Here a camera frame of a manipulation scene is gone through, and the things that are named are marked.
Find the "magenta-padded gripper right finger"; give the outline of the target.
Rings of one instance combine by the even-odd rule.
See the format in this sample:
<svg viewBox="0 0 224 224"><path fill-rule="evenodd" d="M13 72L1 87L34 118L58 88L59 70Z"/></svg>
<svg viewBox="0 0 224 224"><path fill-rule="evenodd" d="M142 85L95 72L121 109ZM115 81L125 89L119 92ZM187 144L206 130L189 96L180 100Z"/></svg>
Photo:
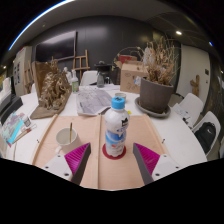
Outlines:
<svg viewBox="0 0 224 224"><path fill-rule="evenodd" d="M138 143L133 144L133 154L145 185L182 169L169 155L159 155Z"/></svg>

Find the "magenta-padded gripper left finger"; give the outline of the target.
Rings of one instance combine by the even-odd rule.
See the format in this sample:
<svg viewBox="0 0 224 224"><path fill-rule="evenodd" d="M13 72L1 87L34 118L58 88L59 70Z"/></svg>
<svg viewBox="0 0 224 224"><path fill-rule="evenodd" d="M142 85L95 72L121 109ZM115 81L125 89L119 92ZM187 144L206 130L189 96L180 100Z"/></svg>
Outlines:
<svg viewBox="0 0 224 224"><path fill-rule="evenodd" d="M90 154L91 144L87 143L66 155L57 154L42 169L79 185Z"/></svg>

